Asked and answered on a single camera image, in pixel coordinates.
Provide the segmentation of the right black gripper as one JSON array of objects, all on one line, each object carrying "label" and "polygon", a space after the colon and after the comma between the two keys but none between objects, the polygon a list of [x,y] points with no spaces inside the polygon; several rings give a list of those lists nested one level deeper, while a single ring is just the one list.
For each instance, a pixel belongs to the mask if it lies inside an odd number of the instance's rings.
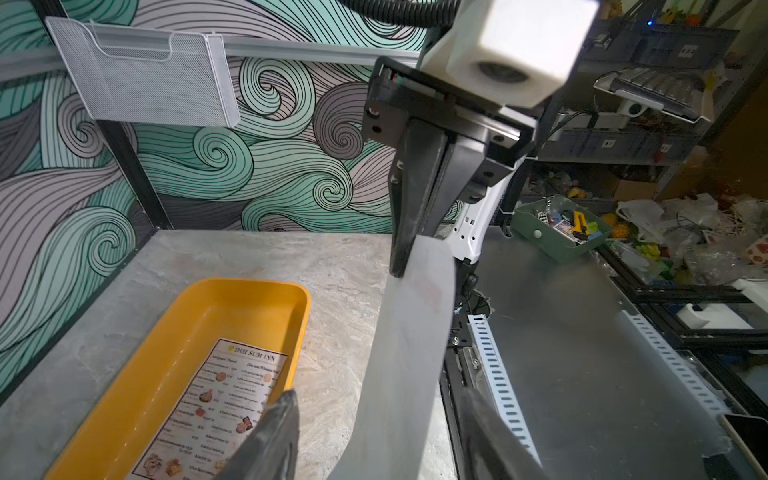
[{"label": "right black gripper", "polygon": [[[436,234],[471,180],[494,186],[512,174],[535,145],[536,130],[537,120],[517,110],[379,57],[368,83],[362,134],[397,146],[389,180],[390,274],[404,276],[416,237]],[[456,139],[447,145],[447,136]]]}]

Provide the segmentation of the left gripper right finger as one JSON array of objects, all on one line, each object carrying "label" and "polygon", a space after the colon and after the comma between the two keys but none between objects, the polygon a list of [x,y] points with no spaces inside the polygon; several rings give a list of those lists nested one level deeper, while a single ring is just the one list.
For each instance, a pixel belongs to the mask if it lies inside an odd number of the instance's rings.
[{"label": "left gripper right finger", "polygon": [[461,479],[548,479],[534,457],[474,388],[459,392]]}]

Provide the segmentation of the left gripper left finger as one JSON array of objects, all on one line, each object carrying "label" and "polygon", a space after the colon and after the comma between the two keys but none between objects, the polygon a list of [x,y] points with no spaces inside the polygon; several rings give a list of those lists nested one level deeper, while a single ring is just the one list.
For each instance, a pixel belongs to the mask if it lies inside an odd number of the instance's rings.
[{"label": "left gripper left finger", "polygon": [[284,391],[214,479],[294,479],[299,422],[297,394],[294,390]]}]

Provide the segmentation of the dim sum menu sheet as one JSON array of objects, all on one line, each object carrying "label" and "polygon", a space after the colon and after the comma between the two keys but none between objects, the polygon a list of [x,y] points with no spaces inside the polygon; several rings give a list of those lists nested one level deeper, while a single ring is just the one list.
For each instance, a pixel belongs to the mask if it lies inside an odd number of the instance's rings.
[{"label": "dim sum menu sheet", "polygon": [[218,339],[129,479],[212,479],[256,427],[288,356]]}]

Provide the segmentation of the red specials menu sheet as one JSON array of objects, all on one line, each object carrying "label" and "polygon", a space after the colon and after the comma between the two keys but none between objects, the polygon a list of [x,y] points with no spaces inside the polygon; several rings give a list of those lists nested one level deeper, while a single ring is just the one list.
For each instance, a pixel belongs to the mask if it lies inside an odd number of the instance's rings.
[{"label": "red specials menu sheet", "polygon": [[387,279],[354,427],[331,478],[418,477],[454,298],[450,247],[417,237],[403,276]]}]

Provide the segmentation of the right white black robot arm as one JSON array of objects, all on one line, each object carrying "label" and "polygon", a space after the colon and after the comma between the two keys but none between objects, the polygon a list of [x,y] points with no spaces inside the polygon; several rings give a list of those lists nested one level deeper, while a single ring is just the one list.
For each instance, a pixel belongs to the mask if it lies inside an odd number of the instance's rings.
[{"label": "right white black robot arm", "polygon": [[537,122],[427,73],[382,56],[363,114],[364,138],[395,151],[388,172],[393,233],[390,272],[404,275],[417,236],[435,235],[462,202],[446,236],[466,265],[518,164],[533,148]]}]

